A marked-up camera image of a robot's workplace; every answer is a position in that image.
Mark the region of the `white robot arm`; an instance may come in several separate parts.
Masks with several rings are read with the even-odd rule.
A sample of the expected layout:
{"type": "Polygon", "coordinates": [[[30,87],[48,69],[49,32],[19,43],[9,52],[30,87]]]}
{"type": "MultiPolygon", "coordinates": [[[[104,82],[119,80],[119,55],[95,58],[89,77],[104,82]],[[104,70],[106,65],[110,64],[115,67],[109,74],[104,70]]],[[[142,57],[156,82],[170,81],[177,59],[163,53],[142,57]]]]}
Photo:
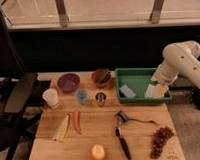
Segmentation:
{"type": "Polygon", "coordinates": [[[186,42],[170,43],[162,51],[164,61],[157,67],[144,96],[147,98],[161,98],[168,91],[168,86],[177,80],[179,73],[186,76],[200,89],[200,44],[190,40],[186,42]]]}

